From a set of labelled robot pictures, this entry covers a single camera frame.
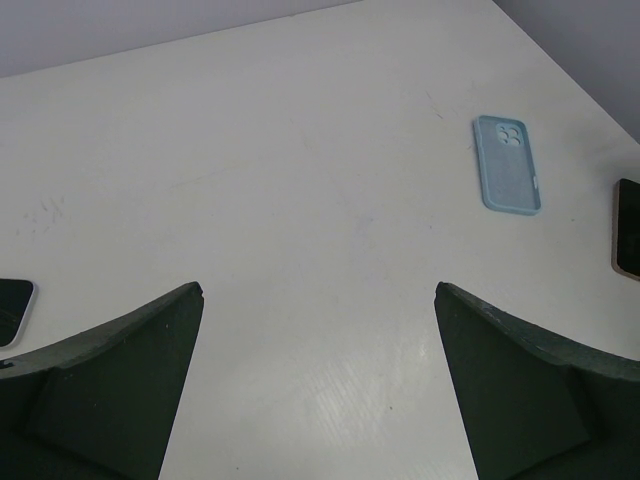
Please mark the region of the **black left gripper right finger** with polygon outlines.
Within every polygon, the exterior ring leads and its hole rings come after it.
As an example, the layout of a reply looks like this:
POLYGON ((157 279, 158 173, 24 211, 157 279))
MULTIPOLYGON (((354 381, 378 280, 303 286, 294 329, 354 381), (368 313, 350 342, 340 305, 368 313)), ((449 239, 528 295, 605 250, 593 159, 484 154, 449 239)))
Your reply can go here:
POLYGON ((435 312, 481 479, 636 479, 639 364, 451 283, 435 312))

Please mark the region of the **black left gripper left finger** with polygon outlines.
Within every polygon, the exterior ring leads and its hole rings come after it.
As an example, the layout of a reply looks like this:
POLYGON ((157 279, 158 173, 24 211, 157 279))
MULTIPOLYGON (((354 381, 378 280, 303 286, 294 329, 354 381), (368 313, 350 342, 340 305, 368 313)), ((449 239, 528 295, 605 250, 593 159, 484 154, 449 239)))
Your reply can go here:
POLYGON ((202 315, 190 282, 2 360, 2 478, 158 478, 202 315))

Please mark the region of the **gold framed black smartphone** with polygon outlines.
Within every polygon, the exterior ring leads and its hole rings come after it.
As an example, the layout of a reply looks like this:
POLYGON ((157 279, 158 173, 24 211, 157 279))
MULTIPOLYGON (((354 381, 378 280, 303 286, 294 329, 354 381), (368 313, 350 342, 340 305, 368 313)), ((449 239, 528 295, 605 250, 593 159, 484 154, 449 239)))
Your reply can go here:
POLYGON ((639 184, 620 179, 614 189, 612 267, 619 274, 639 279, 639 184))

